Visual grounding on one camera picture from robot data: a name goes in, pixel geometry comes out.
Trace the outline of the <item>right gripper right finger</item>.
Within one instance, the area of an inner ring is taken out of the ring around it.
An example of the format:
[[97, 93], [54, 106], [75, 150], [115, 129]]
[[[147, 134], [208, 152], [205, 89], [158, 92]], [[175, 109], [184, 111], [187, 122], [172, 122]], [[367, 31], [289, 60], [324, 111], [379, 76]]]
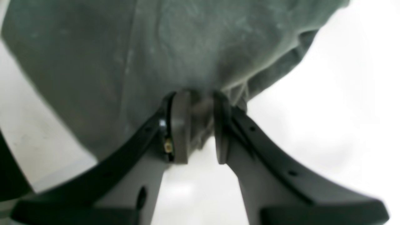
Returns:
[[213, 94], [216, 155], [238, 178], [251, 225], [383, 225], [383, 202], [344, 188], [281, 150], [244, 111]]

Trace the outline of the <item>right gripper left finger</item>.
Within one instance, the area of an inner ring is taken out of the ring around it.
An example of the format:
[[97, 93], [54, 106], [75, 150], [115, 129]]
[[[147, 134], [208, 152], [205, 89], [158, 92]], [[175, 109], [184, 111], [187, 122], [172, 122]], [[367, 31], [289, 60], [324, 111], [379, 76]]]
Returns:
[[191, 93], [168, 94], [156, 114], [115, 153], [87, 172], [18, 201], [23, 225], [149, 225], [163, 173], [188, 163]]

